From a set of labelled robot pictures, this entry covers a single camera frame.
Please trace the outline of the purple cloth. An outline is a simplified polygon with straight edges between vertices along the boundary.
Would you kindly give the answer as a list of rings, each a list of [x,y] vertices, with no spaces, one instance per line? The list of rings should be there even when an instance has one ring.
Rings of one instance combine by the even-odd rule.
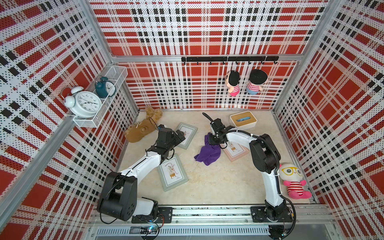
[[[201,148],[199,154],[194,156],[195,161],[204,163],[206,166],[214,163],[221,156],[220,145],[211,145],[209,140],[212,133],[205,135],[205,145]]]

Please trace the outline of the pink picture frame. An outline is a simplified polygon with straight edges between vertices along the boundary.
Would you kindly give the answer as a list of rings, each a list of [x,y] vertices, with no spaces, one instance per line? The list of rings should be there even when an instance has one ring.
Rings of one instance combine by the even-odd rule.
[[[226,144],[221,144],[224,154],[228,157],[230,162],[234,162],[244,156],[246,156],[250,151],[238,143],[233,143],[228,141]]]

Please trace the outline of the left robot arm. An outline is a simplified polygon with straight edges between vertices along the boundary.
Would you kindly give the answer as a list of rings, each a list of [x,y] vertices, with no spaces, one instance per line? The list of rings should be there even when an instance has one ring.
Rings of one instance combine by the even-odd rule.
[[[170,151],[185,139],[182,131],[163,127],[158,130],[155,144],[146,150],[141,159],[121,172],[109,173],[97,205],[100,217],[106,215],[122,221],[128,221],[132,217],[150,222],[157,220],[158,202],[138,198],[138,185],[169,157]]]

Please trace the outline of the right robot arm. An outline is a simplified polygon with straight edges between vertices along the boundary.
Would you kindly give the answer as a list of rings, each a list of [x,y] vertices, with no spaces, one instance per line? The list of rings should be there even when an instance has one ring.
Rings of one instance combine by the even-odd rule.
[[[266,218],[271,222],[286,210],[286,200],[282,197],[278,176],[281,156],[271,137],[267,134],[253,135],[244,130],[236,130],[233,126],[226,127],[221,119],[213,120],[203,113],[210,121],[212,133],[209,135],[210,145],[221,145],[228,142],[237,143],[250,150],[253,164],[262,173],[266,190]]]

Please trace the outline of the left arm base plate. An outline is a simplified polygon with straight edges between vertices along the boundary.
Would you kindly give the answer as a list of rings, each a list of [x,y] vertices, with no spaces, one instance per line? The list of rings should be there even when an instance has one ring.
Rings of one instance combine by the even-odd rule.
[[[156,207],[150,215],[133,216],[131,222],[133,224],[156,223],[169,224],[172,222],[173,208],[172,207]]]

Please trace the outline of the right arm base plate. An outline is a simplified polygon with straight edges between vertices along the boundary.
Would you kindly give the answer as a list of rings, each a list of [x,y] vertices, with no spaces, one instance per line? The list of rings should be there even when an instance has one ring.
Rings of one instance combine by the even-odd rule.
[[[251,217],[254,223],[292,223],[290,209],[282,207],[251,207]]]

